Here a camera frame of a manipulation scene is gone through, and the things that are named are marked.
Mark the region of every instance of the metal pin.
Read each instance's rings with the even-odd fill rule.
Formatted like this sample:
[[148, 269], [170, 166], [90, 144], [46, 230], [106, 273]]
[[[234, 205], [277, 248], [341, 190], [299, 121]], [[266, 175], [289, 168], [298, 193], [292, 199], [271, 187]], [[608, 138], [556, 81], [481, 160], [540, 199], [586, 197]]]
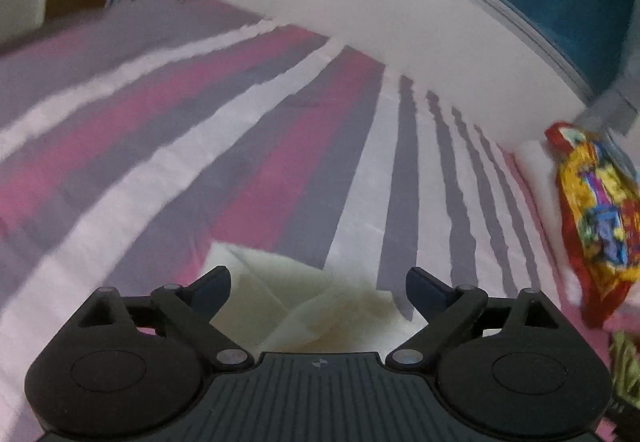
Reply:
[[242, 364], [249, 356], [244, 350], [238, 350], [237, 348], [227, 348], [218, 352], [216, 359], [222, 364]]
[[417, 364], [422, 361], [422, 354], [418, 350], [412, 350], [411, 348], [403, 348], [396, 350], [391, 358], [398, 364]]

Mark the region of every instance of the white stripe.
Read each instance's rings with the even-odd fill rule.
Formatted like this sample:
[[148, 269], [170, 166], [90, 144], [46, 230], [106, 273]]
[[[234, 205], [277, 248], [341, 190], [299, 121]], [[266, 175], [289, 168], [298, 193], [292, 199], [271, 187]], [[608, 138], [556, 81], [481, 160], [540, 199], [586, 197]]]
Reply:
[[447, 213], [445, 181], [440, 164], [436, 125], [428, 107], [426, 93], [426, 87], [414, 87], [420, 183], [416, 263], [440, 281], [451, 285], [449, 251], [451, 218]]
[[[18, 408], [31, 361], [164, 206], [262, 115], [311, 83], [341, 50], [342, 44], [330, 40], [285, 73], [252, 86], [133, 168], [78, 220], [0, 317], [0, 361], [6, 376], [0, 383], [0, 404]], [[0, 440], [14, 421], [15, 416], [0, 415]]]
[[513, 175], [511, 175], [511, 169], [504, 160], [502, 151], [500, 150], [500, 148], [498, 148], [497, 145], [494, 144], [494, 142], [489, 141], [489, 143], [498, 166], [501, 168], [507, 178], [509, 187], [511, 188], [511, 192], [516, 199], [518, 209], [520, 210], [520, 213], [524, 220], [525, 231], [527, 233], [527, 237], [529, 238], [529, 242], [531, 243], [531, 248], [533, 249], [536, 259], [538, 276], [540, 276], [541, 290], [546, 294], [546, 297], [548, 297], [553, 303], [560, 307], [560, 297], [558, 295], [556, 280], [554, 279], [551, 265], [546, 258], [545, 248], [543, 247], [542, 240], [540, 239], [540, 233], [538, 232], [538, 228], [533, 222], [533, 218], [531, 217], [531, 213], [529, 212], [527, 201], [522, 194], [520, 185], [513, 178]]
[[324, 270], [375, 289], [398, 142], [400, 75], [389, 68]]
[[476, 172], [471, 164], [466, 143], [454, 122], [451, 106], [440, 100], [442, 116], [449, 126], [451, 139], [456, 158], [456, 175], [458, 185], [462, 191], [463, 201], [466, 206], [466, 213], [469, 216], [471, 234], [476, 239], [476, 274], [478, 275], [478, 287], [487, 292], [489, 296], [502, 297], [506, 293], [502, 285], [502, 270], [495, 258], [494, 250], [491, 247], [489, 231], [484, 221], [484, 213], [480, 205], [480, 195], [478, 193], [478, 181]]
[[118, 90], [167, 64], [204, 56], [273, 31], [280, 25], [283, 24], [262, 20], [253, 26], [243, 26], [177, 48], [160, 48], [81, 85], [54, 93], [0, 130], [0, 162], [24, 143], [48, 132], [82, 107], [110, 97]]
[[487, 157], [482, 143], [480, 142], [480, 135], [473, 125], [467, 124], [467, 130], [469, 131], [469, 137], [471, 143], [476, 147], [476, 150], [480, 154], [480, 160], [484, 166], [484, 172], [489, 179], [489, 185], [491, 186], [492, 194], [494, 195], [495, 212], [498, 216], [498, 222], [504, 234], [504, 241], [507, 244], [507, 257], [509, 260], [509, 266], [511, 268], [511, 274], [513, 281], [516, 284], [516, 288], [520, 291], [526, 287], [531, 287], [531, 280], [529, 279], [529, 273], [526, 269], [526, 259], [518, 236], [513, 228], [513, 219], [509, 208], [507, 207], [507, 200], [504, 197], [502, 186], [498, 180], [497, 172], [495, 171], [494, 163]]

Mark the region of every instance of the pillow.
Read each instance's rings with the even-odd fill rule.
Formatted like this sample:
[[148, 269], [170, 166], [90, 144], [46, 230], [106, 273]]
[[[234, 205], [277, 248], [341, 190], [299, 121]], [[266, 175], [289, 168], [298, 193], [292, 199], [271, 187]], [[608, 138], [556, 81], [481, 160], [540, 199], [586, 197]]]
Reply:
[[562, 239], [556, 160], [546, 141], [522, 143], [513, 152], [513, 157], [536, 203], [566, 297], [572, 305], [579, 306], [582, 301], [580, 282], [571, 267]]

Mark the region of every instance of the gray stripe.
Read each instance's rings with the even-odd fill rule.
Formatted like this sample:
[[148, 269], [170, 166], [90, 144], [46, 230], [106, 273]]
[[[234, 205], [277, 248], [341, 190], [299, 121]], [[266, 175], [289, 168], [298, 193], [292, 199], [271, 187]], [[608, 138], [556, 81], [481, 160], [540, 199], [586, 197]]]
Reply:
[[100, 21], [61, 34], [62, 40], [65, 34], [70, 39], [77, 36], [78, 44], [65, 46], [77, 52], [50, 52], [44, 61], [38, 54], [43, 45], [33, 44], [1, 59], [0, 127], [48, 95], [108, 72], [143, 52], [177, 47], [258, 21], [259, 16], [216, 0], [140, 0], [116, 6]]
[[[58, 245], [82, 214], [133, 166], [148, 159], [160, 146], [171, 143], [213, 115], [223, 104], [250, 86], [273, 79], [298, 64], [325, 42], [326, 39], [321, 36], [305, 40], [274, 60], [209, 86], [174, 110], [154, 117], [140, 130], [124, 137], [89, 162], [81, 171], [70, 174], [38, 211], [36, 218], [25, 223], [0, 244], [0, 260], [9, 267], [4, 270], [0, 287], [0, 309], [29, 278], [38, 261]], [[246, 45], [247, 42], [242, 42], [233, 47]], [[228, 54], [229, 50], [231, 48], [219, 54]]]
[[518, 289], [513, 281], [513, 275], [511, 274], [511, 265], [508, 257], [509, 248], [507, 246], [507, 242], [504, 240], [504, 232], [502, 231], [500, 220], [498, 220], [498, 213], [495, 209], [494, 193], [491, 190], [491, 183], [489, 182], [489, 178], [484, 170], [484, 165], [482, 165], [480, 153], [471, 142], [468, 129], [466, 128], [466, 123], [462, 120], [462, 114], [457, 108], [452, 109], [452, 114], [456, 127], [458, 128], [458, 132], [465, 140], [466, 150], [469, 152], [469, 157], [471, 158], [471, 166], [476, 174], [480, 207], [482, 209], [482, 215], [484, 216], [486, 229], [489, 232], [489, 242], [494, 251], [495, 259], [502, 270], [502, 287], [508, 297], [516, 297], [518, 295]]
[[384, 66], [376, 64], [298, 201], [274, 253], [324, 267], [376, 113]]
[[529, 279], [531, 281], [531, 287], [533, 289], [540, 289], [540, 275], [538, 274], [538, 264], [536, 263], [536, 256], [533, 253], [531, 242], [529, 242], [529, 236], [527, 235], [527, 231], [524, 226], [524, 219], [522, 218], [522, 213], [520, 212], [520, 209], [516, 202], [516, 198], [511, 191], [511, 187], [509, 186], [506, 175], [495, 160], [494, 152], [491, 149], [489, 141], [484, 136], [482, 129], [476, 126], [476, 131], [480, 135], [480, 143], [482, 145], [482, 148], [484, 148], [486, 156], [494, 165], [495, 172], [498, 176], [498, 181], [500, 181], [500, 187], [502, 188], [502, 192], [504, 193], [504, 199], [507, 202], [507, 209], [511, 214], [511, 223], [513, 224], [513, 230], [516, 232], [516, 236], [518, 237], [518, 241], [520, 242], [520, 246], [522, 247], [525, 264], [527, 267], [527, 273], [529, 273]]
[[207, 255], [210, 231], [220, 213], [309, 106], [322, 104], [324, 89], [344, 69], [343, 50], [302, 90], [265, 114], [224, 154], [203, 170], [178, 197], [167, 204], [140, 234], [107, 278], [108, 285], [128, 294], [147, 293], [172, 281], [197, 253]]
[[404, 276], [415, 265], [418, 253], [420, 211], [418, 131], [412, 83], [405, 76], [400, 79], [398, 143], [377, 283], [381, 291], [392, 292], [396, 307], [409, 320], [414, 314], [414, 307], [406, 297]]
[[[154, 51], [150, 54], [145, 54], [140, 58], [125, 64], [125, 72], [127, 68], [133, 69], [129, 74], [122, 76], [122, 79], [118, 79], [118, 76], [114, 76], [114, 73], [108, 73], [106, 76], [98, 76], [93, 78], [87, 83], [82, 83], [75, 86], [69, 91], [62, 91], [53, 96], [53, 99], [62, 98], [58, 101], [58, 108], [53, 105], [53, 108], [46, 108], [47, 104], [52, 102], [52, 99], [44, 101], [42, 104], [36, 106], [36, 108], [30, 109], [27, 115], [23, 115], [12, 123], [11, 127], [2, 131], [0, 134], [0, 143], [4, 139], [7, 143], [5, 146], [7, 157], [0, 162], [0, 184], [6, 180], [6, 178], [12, 178], [15, 170], [20, 169], [27, 163], [33, 161], [34, 156], [41, 155], [43, 150], [50, 148], [50, 145], [58, 144], [62, 139], [65, 139], [70, 132], [76, 132], [80, 129], [89, 119], [94, 118], [96, 115], [100, 115], [101, 112], [113, 109], [118, 105], [125, 102], [127, 99], [138, 96], [140, 93], [149, 91], [152, 88], [152, 93], [156, 92], [156, 87], [162, 86], [167, 82], [172, 82], [172, 79], [176, 76], [180, 77], [181, 74], [197, 66], [198, 63], [214, 62], [217, 58], [228, 56], [235, 51], [242, 50], [246, 47], [251, 47], [252, 43], [260, 42], [261, 40], [268, 40], [270, 36], [277, 36], [286, 31], [287, 27], [280, 27], [274, 30], [270, 24], [269, 27], [265, 26], [265, 31], [258, 29], [258, 34], [245, 35], [242, 32], [245, 29], [260, 28], [261, 25], [266, 22], [261, 22], [258, 26], [249, 26], [243, 29], [230, 29], [229, 32], [223, 32], [222, 34], [216, 34], [214, 36], [206, 36], [203, 40], [195, 40], [193, 42], [187, 42], [183, 47], [177, 47], [172, 49], [162, 49], [161, 51]], [[207, 47], [196, 50], [199, 44], [207, 42]], [[173, 58], [167, 58], [167, 51], [171, 53], [178, 52]], [[164, 58], [161, 61], [151, 60], [151, 65], [155, 68], [150, 68], [150, 65], [144, 65], [145, 61], [148, 61], [154, 55], [159, 54]], [[102, 81], [111, 86], [110, 90], [101, 90], [100, 85]], [[79, 108], [74, 108], [74, 102], [78, 101], [77, 94], [89, 94], [82, 101]], [[51, 110], [55, 115], [49, 121], [49, 125], [42, 126], [42, 122], [39, 122], [40, 115], [48, 115], [48, 110]], [[15, 137], [21, 137], [17, 141], [14, 141]]]
[[429, 110], [436, 125], [436, 140], [440, 149], [440, 166], [445, 188], [445, 204], [451, 218], [449, 252], [451, 255], [451, 284], [477, 285], [476, 239], [471, 234], [471, 222], [466, 209], [462, 190], [458, 184], [456, 157], [449, 126], [442, 117], [440, 99], [433, 92], [427, 93]]

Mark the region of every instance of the colorful bag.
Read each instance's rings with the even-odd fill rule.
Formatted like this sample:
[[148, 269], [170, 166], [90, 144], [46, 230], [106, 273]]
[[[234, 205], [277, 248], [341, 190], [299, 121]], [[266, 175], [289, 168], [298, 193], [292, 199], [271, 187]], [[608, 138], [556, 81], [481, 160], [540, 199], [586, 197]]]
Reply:
[[562, 157], [562, 237], [582, 287], [582, 316], [588, 326], [602, 327], [640, 279], [636, 170], [608, 135], [563, 122], [545, 134]]

